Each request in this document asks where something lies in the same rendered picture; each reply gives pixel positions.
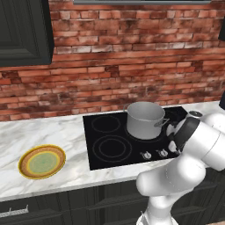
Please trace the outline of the yellow and green plate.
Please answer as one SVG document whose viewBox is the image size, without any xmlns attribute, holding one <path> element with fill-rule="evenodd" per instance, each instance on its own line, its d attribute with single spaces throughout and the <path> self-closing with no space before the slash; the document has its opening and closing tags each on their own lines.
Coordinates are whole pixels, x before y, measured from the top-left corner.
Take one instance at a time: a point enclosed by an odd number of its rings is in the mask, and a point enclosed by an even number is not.
<svg viewBox="0 0 225 225">
<path fill-rule="evenodd" d="M 57 173 L 65 164 L 62 148 L 45 144 L 29 149 L 18 161 L 18 171 L 25 178 L 43 179 Z"/>
</svg>

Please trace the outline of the dark drawer front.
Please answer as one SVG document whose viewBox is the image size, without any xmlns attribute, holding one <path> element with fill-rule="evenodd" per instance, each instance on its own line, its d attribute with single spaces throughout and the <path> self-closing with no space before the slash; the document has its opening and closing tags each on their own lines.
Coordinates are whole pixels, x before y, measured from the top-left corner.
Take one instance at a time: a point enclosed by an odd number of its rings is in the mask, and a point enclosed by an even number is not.
<svg viewBox="0 0 225 225">
<path fill-rule="evenodd" d="M 0 213 L 25 208 L 29 213 L 0 218 L 0 225 L 72 225 L 65 192 L 0 202 Z"/>
</svg>

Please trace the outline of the dark wall cupboard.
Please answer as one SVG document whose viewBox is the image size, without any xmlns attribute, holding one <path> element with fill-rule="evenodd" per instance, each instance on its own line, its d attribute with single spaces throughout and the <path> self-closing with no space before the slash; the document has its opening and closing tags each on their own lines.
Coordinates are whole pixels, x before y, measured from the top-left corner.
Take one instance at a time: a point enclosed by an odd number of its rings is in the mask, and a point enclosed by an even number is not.
<svg viewBox="0 0 225 225">
<path fill-rule="evenodd" d="M 222 24 L 221 24 L 221 30 L 220 30 L 220 33 L 219 33 L 219 36 L 218 36 L 218 40 L 222 40 L 222 41 L 225 41 L 225 17 L 222 21 Z"/>
</svg>

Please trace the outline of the grey range hood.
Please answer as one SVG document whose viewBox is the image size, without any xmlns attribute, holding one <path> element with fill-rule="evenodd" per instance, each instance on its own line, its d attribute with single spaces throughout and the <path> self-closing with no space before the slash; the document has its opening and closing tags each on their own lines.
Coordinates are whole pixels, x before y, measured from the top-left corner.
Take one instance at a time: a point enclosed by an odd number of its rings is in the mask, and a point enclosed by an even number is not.
<svg viewBox="0 0 225 225">
<path fill-rule="evenodd" d="M 73 0 L 76 5 L 195 5 L 211 2 L 212 0 Z"/>
</svg>

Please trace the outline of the black glass hob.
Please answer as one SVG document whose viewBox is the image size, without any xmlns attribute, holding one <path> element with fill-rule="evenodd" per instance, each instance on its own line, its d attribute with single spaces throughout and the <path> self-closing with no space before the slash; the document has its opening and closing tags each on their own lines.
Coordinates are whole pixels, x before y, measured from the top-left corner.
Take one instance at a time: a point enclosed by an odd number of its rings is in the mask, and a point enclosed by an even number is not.
<svg viewBox="0 0 225 225">
<path fill-rule="evenodd" d="M 153 140 L 139 140 L 127 131 L 127 113 L 115 112 L 83 116 L 84 133 L 92 171 L 135 163 L 147 163 L 175 158 L 170 152 L 166 128 L 170 123 L 178 123 L 187 115 L 182 106 L 165 108 L 165 118 L 169 119 L 160 135 Z M 160 157 L 158 150 L 165 149 L 167 157 Z M 141 152 L 148 151 L 152 157 L 145 160 Z"/>
</svg>

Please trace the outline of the dark object on worktop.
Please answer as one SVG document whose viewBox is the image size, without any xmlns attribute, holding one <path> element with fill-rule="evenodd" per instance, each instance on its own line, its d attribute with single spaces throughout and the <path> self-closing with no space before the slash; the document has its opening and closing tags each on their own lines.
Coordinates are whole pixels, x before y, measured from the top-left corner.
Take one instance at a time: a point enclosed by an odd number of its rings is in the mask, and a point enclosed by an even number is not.
<svg viewBox="0 0 225 225">
<path fill-rule="evenodd" d="M 219 107 L 225 111 L 225 91 L 222 93 Z"/>
</svg>

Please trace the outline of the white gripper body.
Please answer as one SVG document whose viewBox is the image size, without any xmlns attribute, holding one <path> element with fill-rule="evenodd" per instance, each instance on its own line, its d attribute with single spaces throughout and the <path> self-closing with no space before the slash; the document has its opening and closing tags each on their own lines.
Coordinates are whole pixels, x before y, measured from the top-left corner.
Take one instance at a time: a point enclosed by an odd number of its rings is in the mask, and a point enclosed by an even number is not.
<svg viewBox="0 0 225 225">
<path fill-rule="evenodd" d="M 181 127 L 183 126 L 184 121 L 181 120 L 179 123 L 170 124 L 166 129 L 166 135 L 170 141 L 168 148 L 170 152 L 177 155 L 181 154 Z"/>
</svg>

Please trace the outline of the dark base cupboard door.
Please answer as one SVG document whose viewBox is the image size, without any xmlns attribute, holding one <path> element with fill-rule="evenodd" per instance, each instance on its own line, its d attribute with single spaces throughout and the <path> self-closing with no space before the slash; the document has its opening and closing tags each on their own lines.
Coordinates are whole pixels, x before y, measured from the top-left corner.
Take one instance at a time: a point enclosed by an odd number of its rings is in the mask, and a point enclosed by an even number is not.
<svg viewBox="0 0 225 225">
<path fill-rule="evenodd" d="M 204 180 L 173 205 L 171 214 L 179 225 L 225 221 L 225 170 L 207 168 Z"/>
<path fill-rule="evenodd" d="M 73 225 L 135 225 L 147 206 L 135 181 L 69 191 Z"/>
</svg>

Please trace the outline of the silver cooking pot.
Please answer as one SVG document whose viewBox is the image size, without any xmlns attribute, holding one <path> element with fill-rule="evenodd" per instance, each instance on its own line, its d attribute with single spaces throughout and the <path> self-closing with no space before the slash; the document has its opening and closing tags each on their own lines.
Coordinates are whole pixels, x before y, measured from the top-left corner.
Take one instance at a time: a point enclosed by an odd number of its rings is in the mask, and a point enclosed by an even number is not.
<svg viewBox="0 0 225 225">
<path fill-rule="evenodd" d="M 146 101 L 125 104 L 123 111 L 127 112 L 127 131 L 140 140 L 157 138 L 162 126 L 169 119 L 165 118 L 165 110 L 158 104 Z"/>
</svg>

